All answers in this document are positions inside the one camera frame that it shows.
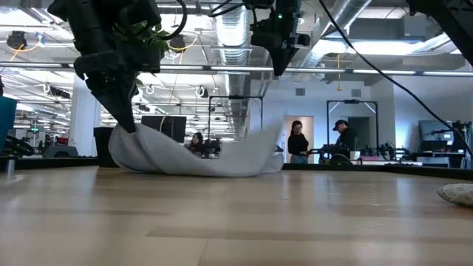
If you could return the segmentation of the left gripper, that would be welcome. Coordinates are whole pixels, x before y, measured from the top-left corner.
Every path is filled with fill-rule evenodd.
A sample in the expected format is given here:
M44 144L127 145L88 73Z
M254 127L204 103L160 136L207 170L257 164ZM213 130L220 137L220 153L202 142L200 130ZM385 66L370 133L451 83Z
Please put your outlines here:
M92 95L126 132L135 132L132 98L137 94L139 72L158 73L159 47L118 46L116 50L82 55L73 64Z

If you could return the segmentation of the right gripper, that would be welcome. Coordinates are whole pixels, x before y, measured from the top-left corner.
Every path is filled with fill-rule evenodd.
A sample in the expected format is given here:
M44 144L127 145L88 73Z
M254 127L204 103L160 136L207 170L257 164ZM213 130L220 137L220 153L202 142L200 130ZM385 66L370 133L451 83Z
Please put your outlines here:
M276 14L273 17L273 33L275 34L272 48L273 73L281 76L290 65L299 47L310 44L310 36L297 32L299 14Z

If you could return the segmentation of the grey towel with white label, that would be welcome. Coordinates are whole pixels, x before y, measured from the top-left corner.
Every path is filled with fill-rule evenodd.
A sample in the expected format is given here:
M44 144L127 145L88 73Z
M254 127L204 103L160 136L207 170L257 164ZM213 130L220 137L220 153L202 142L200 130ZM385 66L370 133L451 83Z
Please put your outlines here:
M282 170L284 157L276 153L276 142L284 126L274 120L246 140L225 143L217 159L202 159L161 132L136 125L128 133L113 128L109 153L115 163L131 172L198 177L253 177Z

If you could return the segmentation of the grey waffle weave towel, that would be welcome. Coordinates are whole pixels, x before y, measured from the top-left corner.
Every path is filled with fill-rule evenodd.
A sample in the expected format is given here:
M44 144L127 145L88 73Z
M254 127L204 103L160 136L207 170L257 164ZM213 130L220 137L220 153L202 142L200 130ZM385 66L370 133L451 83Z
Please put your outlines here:
M437 193L452 204L473 207L473 183L448 184L440 187Z

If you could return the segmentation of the black background monitor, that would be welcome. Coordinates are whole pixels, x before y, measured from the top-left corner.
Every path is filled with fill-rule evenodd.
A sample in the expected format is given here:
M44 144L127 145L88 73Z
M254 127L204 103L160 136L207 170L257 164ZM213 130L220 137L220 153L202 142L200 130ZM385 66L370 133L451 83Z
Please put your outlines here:
M142 116L141 123L163 133L178 143L185 142L187 117Z

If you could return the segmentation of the person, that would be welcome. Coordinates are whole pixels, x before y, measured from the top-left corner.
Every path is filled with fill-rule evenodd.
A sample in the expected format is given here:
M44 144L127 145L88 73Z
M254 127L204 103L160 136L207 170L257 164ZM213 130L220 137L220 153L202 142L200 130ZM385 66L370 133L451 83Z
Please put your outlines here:
M335 144L329 145L329 164L351 164L353 154L357 152L358 135L346 120L337 120L333 131L339 133Z
M290 155L291 164L308 164L310 155L309 142L302 133L302 122L292 122L290 136L287 140L287 150Z
M203 135L200 132L194 133L191 142L186 146L186 148L194 155L204 155L206 151L206 145Z

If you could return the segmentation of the teal plastic bin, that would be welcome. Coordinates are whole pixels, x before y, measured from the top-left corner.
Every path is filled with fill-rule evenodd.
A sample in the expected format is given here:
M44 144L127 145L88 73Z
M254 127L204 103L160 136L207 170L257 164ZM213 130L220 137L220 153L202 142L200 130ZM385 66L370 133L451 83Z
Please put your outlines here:
M17 102L0 96L0 153L4 148L9 130L13 129Z

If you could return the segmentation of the black ceiling fixture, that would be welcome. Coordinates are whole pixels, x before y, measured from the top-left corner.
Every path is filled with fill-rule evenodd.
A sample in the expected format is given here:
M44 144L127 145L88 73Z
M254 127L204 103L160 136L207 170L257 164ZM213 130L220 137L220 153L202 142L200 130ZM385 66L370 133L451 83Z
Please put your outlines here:
M27 47L27 40L24 31L12 31L7 36L7 46L14 50L24 50Z

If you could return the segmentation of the black monitor with lit screen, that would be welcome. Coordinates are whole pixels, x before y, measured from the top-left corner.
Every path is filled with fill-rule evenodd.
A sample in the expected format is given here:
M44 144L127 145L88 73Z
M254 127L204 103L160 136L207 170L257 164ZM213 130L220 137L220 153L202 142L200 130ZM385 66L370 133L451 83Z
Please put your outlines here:
M419 120L418 131L420 141L452 142L455 138L453 131L437 120Z

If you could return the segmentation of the black gantry frame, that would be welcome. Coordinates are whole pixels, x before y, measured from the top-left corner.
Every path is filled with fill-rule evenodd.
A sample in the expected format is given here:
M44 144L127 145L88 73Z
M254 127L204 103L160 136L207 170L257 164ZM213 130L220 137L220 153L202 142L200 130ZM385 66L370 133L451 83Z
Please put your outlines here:
M216 108L225 108L227 105L224 103L213 104L212 101L217 100L226 100L226 103L229 104L230 119L232 129L234 130L234 139L237 141L246 140L249 133L249 128L246 122L249 121L249 106L252 100L259 100L260 107L260 128L263 127L263 97L262 96L245 96L245 95L211 95L208 98L208 122L207 122L207 139L204 140L205 153L204 157L211 158L214 154L218 157L220 156L222 144L224 140L221 137L215 136L211 137L211 114L215 111Z
M375 144L379 144L378 138L378 103L376 101L365 101L365 100L328 100L326 103L326 116L327 116L327 143L323 146L322 154L326 155L326 160L329 161L331 155L329 154L329 145L335 144L339 133L333 131L336 121L331 126L330 115L340 105L345 106L365 106L370 112L371 117L360 116L360 115L348 115L340 117L338 120L346 120L350 127L352 127L358 135L358 148L357 152L353 154L353 160L360 160L366 151L371 149L371 141L374 140Z

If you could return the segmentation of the silver ventilation duct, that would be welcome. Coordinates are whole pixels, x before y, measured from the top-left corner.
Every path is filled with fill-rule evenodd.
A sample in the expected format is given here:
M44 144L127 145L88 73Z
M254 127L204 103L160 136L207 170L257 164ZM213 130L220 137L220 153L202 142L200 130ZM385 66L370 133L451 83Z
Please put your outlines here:
M335 19L337 25L348 35L351 24L371 2L372 0L336 0L330 14ZM326 35L336 32L331 27L331 20L326 15L316 19L311 33L311 49L300 61L299 67L314 68L326 54L330 53L324 47L321 39Z

